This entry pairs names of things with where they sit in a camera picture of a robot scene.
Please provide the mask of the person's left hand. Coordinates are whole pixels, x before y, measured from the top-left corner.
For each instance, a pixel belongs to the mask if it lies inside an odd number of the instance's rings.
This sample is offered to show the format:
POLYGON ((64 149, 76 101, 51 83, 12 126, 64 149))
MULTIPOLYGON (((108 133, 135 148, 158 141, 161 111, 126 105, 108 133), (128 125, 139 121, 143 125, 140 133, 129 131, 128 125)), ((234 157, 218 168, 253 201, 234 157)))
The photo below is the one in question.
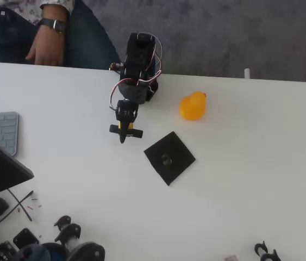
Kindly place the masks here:
POLYGON ((33 61, 35 65, 61 66, 64 60, 64 48, 64 34, 41 25, 26 59, 33 61))

